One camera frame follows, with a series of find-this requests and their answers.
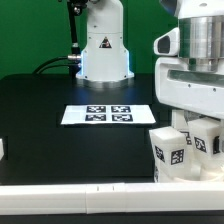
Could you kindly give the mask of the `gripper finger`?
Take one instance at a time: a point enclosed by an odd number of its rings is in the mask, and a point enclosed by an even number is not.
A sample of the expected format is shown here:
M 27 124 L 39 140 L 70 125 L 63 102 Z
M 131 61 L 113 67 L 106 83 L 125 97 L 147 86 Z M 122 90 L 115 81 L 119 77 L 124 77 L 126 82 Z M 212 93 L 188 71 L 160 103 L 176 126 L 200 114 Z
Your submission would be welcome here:
M 221 146 L 220 137 L 216 136 L 213 140 L 213 153 L 218 154 L 222 152 L 223 152 L 223 148 Z

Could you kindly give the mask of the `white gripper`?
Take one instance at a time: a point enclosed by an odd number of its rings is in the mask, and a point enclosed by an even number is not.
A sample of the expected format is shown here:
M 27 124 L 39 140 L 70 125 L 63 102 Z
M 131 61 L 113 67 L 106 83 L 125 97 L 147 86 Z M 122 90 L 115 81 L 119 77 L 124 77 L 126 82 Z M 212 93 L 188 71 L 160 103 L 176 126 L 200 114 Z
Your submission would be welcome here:
M 224 119 L 224 59 L 216 72 L 193 72 L 178 57 L 180 31 L 174 28 L 154 41 L 155 91 L 160 103 Z

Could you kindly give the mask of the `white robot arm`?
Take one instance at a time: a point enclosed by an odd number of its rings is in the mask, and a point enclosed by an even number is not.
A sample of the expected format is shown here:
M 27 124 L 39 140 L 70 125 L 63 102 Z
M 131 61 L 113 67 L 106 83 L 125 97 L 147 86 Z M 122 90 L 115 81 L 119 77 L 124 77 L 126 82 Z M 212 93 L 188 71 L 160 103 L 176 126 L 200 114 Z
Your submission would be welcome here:
M 219 119 L 214 148 L 224 152 L 224 0 L 159 0 L 178 26 L 154 41 L 159 102 Z M 119 0 L 87 0 L 87 44 L 78 80 L 113 87 L 134 77 L 123 45 Z

